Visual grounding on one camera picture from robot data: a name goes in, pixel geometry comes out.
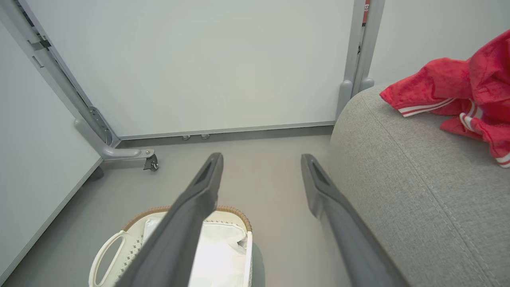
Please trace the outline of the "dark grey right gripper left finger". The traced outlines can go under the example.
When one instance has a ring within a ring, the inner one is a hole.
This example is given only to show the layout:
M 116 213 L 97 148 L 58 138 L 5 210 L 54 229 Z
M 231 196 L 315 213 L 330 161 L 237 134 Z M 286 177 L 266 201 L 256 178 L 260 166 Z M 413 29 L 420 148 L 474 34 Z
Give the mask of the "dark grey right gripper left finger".
M 186 287 L 204 220 L 216 210 L 224 170 L 211 154 L 135 256 L 117 287 Z

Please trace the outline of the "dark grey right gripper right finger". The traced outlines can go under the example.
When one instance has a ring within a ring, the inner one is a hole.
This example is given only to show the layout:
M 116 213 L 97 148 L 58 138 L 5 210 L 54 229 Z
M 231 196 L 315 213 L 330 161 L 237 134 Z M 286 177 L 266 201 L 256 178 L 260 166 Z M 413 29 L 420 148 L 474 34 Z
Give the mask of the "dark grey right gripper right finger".
M 311 154 L 301 156 L 308 209 L 326 237 L 335 282 L 349 287 L 408 287 L 392 258 Z

